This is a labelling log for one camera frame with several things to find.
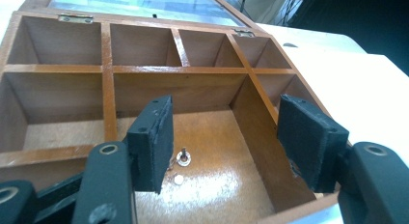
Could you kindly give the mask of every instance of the hole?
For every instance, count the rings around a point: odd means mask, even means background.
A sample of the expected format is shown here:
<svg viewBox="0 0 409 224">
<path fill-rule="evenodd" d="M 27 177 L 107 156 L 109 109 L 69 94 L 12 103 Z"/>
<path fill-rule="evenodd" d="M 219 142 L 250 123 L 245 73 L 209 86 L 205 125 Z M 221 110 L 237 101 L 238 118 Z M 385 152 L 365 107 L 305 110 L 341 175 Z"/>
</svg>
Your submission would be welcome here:
<svg viewBox="0 0 409 224">
<path fill-rule="evenodd" d="M 103 224 L 110 222 L 116 216 L 117 209 L 114 204 L 102 204 L 91 211 L 88 221 L 91 224 Z"/>
<path fill-rule="evenodd" d="M 188 159 L 187 156 L 181 156 L 181 157 L 180 157 L 180 160 L 183 161 L 183 162 L 186 162 L 187 159 Z"/>
<path fill-rule="evenodd" d="M 364 148 L 365 148 L 365 150 L 367 150 L 367 152 L 369 152 L 371 154 L 376 154 L 376 155 L 380 155 L 380 156 L 384 156 L 384 155 L 388 154 L 385 150 L 383 150 L 383 149 L 381 149 L 379 147 L 376 147 L 376 146 L 369 145 L 369 146 L 364 146 Z"/>
<path fill-rule="evenodd" d="M 105 145 L 99 150 L 99 152 L 101 154 L 113 154 L 117 150 L 118 150 L 118 146 L 116 145 Z"/>
<path fill-rule="evenodd" d="M 3 204 L 12 199 L 17 194 L 17 187 L 5 187 L 0 189 L 0 204 Z"/>
</svg>

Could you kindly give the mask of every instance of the wooden compartment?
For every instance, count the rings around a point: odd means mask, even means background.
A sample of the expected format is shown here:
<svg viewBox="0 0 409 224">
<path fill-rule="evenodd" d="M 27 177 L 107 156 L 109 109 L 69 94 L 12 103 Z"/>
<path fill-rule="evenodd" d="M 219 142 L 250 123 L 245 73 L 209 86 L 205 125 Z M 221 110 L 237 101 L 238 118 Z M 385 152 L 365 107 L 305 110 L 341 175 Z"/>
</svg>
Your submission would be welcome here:
<svg viewBox="0 0 409 224">
<path fill-rule="evenodd" d="M 116 66 L 180 67 L 171 29 L 111 24 Z"/>
<path fill-rule="evenodd" d="M 8 64 L 101 65 L 100 24 L 24 16 Z"/>
<path fill-rule="evenodd" d="M 172 95 L 174 155 L 185 147 L 192 156 L 188 167 L 167 172 L 160 195 L 136 193 L 141 223 L 248 223 L 273 213 L 231 108 L 245 73 L 114 76 L 119 138 L 150 100 Z M 176 174 L 184 176 L 182 185 L 175 184 Z"/>
<path fill-rule="evenodd" d="M 100 73 L 6 72 L 0 153 L 104 141 Z"/>
<path fill-rule="evenodd" d="M 270 38 L 234 36 L 252 68 L 291 69 L 280 49 Z"/>
<path fill-rule="evenodd" d="M 192 67 L 242 68 L 226 34 L 179 30 Z"/>
<path fill-rule="evenodd" d="M 288 70 L 268 70 L 264 73 L 257 73 L 257 76 L 262 88 L 277 111 L 280 109 L 280 95 L 283 94 L 303 98 L 318 106 L 300 78 L 293 72 Z"/>
<path fill-rule="evenodd" d="M 96 19 L 94 26 L 70 24 L 76 33 L 70 40 L 82 29 L 96 27 L 99 34 L 90 52 L 99 60 L 86 57 L 75 66 L 84 55 L 66 59 L 57 51 L 52 58 L 60 60 L 50 62 L 36 46 L 53 43 L 32 31 L 65 23 L 14 20 L 18 28 L 9 29 L 0 54 L 0 115 L 6 114 L 0 116 L 0 182 L 30 180 L 40 189 L 81 172 L 94 145 L 123 140 L 151 99 L 172 95 L 174 154 L 186 147 L 192 163 L 168 172 L 160 195 L 137 193 L 141 223 L 251 223 L 314 199 L 291 174 L 275 109 L 281 93 L 305 98 L 308 91 L 285 57 L 273 65 L 280 50 L 271 39 L 233 38 L 233 30 L 220 27 Z M 249 66 L 245 58 L 257 59 Z M 184 176 L 182 185 L 174 183 L 176 173 Z"/>
</svg>

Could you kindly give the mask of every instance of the metal hinge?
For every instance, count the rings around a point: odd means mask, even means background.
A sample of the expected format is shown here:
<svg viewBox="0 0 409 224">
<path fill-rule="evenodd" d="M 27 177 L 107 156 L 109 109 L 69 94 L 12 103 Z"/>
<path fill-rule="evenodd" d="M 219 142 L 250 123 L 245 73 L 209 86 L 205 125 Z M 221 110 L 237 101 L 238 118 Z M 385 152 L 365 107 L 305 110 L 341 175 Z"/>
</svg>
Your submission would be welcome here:
<svg viewBox="0 0 409 224">
<path fill-rule="evenodd" d="M 87 14 L 59 14 L 58 20 L 70 23 L 92 24 L 94 22 L 94 17 Z"/>
<path fill-rule="evenodd" d="M 234 29 L 238 37 L 253 38 L 256 35 L 250 30 Z"/>
</svg>

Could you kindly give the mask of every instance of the compartment box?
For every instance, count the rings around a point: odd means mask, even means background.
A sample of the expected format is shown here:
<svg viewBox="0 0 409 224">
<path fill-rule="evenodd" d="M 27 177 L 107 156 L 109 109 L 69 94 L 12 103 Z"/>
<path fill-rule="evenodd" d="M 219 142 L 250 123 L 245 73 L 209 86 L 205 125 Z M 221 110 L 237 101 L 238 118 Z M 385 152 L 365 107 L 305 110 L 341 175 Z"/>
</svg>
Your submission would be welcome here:
<svg viewBox="0 0 409 224">
<path fill-rule="evenodd" d="M 235 40 L 253 68 L 291 69 L 280 49 L 269 38 L 245 38 L 234 35 Z"/>
<path fill-rule="evenodd" d="M 8 64 L 101 65 L 100 24 L 24 16 Z"/>
<path fill-rule="evenodd" d="M 192 67 L 242 68 L 226 34 L 179 30 Z"/>
<path fill-rule="evenodd" d="M 176 164 L 167 172 L 160 195 L 136 193 L 141 223 L 250 223 L 273 213 L 232 111 L 245 78 L 246 74 L 115 74 L 119 138 L 150 100 L 172 95 L 174 155 L 186 148 L 192 157 L 189 166 Z M 175 184 L 175 175 L 184 176 L 182 185 Z"/>
<path fill-rule="evenodd" d="M 0 153 L 104 141 L 100 73 L 5 73 Z"/>
<path fill-rule="evenodd" d="M 111 39 L 116 66 L 181 67 L 170 29 L 111 24 Z"/>
<path fill-rule="evenodd" d="M 272 70 L 270 73 L 257 73 L 257 76 L 277 111 L 280 110 L 280 99 L 283 94 L 303 98 L 318 106 L 300 78 L 294 73 L 274 73 Z"/>
</svg>

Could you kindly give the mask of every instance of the glass panel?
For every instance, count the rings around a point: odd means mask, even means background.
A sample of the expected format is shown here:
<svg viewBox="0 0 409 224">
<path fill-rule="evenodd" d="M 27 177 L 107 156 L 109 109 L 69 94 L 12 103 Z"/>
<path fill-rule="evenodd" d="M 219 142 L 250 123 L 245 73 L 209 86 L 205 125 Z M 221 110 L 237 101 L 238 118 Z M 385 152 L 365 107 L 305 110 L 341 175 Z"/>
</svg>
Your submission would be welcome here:
<svg viewBox="0 0 409 224">
<path fill-rule="evenodd" d="M 103 14 L 245 26 L 215 0 L 51 0 L 48 7 Z"/>
</svg>

